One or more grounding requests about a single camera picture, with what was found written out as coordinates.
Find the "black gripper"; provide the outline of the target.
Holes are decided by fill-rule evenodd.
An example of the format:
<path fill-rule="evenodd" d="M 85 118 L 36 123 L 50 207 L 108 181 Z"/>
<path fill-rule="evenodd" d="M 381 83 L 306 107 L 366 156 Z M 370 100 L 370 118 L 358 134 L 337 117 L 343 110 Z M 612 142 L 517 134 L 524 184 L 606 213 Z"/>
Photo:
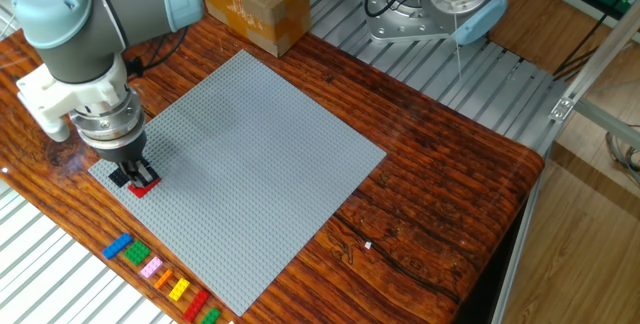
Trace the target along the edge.
<path fill-rule="evenodd" d="M 102 158 L 118 163 L 116 184 L 131 182 L 137 188 L 146 188 L 156 180 L 149 162 L 142 158 L 147 143 L 145 131 L 129 132 L 115 137 L 112 134 L 93 134 L 92 147 Z"/>

